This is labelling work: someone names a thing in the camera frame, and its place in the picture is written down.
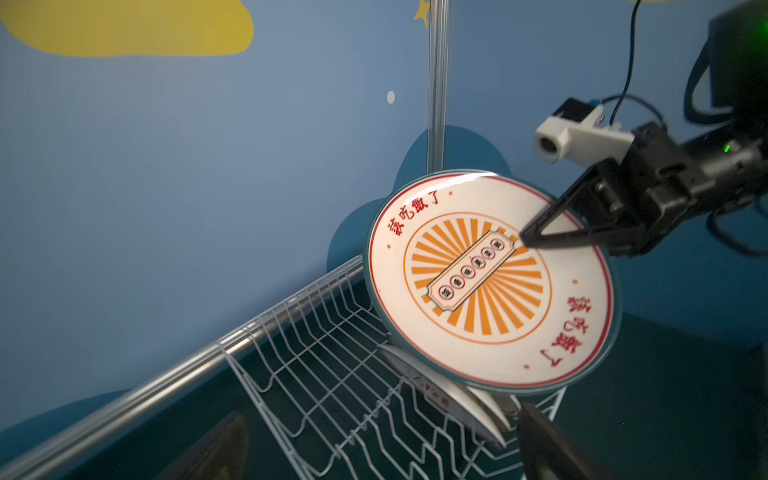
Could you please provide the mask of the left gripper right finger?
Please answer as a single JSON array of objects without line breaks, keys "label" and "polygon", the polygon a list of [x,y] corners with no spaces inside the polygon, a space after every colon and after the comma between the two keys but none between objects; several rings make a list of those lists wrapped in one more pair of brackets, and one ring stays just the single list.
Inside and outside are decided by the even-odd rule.
[{"label": "left gripper right finger", "polygon": [[517,437],[525,478],[617,479],[604,465],[580,449],[564,431],[532,403],[518,415]]}]

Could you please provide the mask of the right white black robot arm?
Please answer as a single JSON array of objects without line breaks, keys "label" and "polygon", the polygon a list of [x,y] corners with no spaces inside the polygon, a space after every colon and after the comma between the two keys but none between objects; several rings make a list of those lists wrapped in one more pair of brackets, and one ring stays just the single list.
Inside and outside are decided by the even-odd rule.
[{"label": "right white black robot arm", "polygon": [[570,98],[537,129],[535,153],[583,174],[522,230],[534,248],[601,245],[613,256],[650,252],[682,222],[704,217],[711,235],[763,258],[719,227],[759,207],[767,192],[767,5],[747,1],[711,20],[683,95],[685,118],[706,127],[673,140],[665,118],[622,130],[603,100]]}]

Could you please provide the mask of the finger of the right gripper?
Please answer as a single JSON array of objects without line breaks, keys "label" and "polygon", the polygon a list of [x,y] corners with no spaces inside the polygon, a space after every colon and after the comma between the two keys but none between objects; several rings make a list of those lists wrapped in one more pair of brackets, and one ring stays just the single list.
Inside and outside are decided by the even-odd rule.
[{"label": "finger of the right gripper", "polygon": [[611,226],[544,234],[535,228],[525,229],[525,245],[536,249],[566,249],[594,245],[632,245],[642,235],[642,226]]},{"label": "finger of the right gripper", "polygon": [[[623,183],[620,167],[609,158],[590,166],[551,205],[545,207],[520,232],[521,238],[623,238]],[[586,223],[581,230],[545,234],[544,231],[565,213]]]}]

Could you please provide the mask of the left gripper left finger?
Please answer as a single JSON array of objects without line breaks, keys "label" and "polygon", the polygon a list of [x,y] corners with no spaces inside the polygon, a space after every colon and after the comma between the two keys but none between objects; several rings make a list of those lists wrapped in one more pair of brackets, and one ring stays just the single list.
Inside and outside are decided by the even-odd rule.
[{"label": "left gripper left finger", "polygon": [[245,417],[239,412],[231,412],[157,478],[243,479],[249,443]]}]

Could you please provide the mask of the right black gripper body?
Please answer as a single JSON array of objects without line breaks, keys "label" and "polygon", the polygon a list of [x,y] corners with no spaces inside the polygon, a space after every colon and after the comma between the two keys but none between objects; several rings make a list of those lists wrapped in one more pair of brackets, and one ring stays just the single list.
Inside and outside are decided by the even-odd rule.
[{"label": "right black gripper body", "polygon": [[747,257],[764,257],[725,232],[720,217],[757,203],[767,193],[767,125],[731,122],[684,143],[648,123],[622,161],[598,164],[594,192],[606,200],[612,222],[603,245],[613,256],[640,256],[683,222],[706,219],[708,232]]}]

